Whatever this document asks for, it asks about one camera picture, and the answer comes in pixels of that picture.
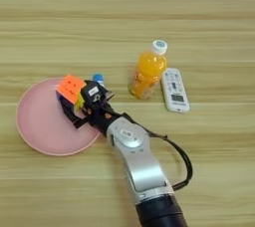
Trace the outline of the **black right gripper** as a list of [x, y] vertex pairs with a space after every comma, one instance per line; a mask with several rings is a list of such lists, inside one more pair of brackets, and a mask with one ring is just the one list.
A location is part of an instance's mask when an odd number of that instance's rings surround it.
[[[115, 94], [112, 91], [106, 92], [106, 100], [109, 101]], [[75, 115], [74, 106], [65, 99], [60, 99], [60, 104], [65, 116], [71, 121], [75, 128], [80, 128], [85, 123], [95, 127], [103, 135], [107, 135], [109, 126], [119, 117], [125, 117], [129, 121], [133, 119], [127, 113], [116, 113], [108, 103], [100, 105], [84, 104], [86, 117], [80, 118]]]

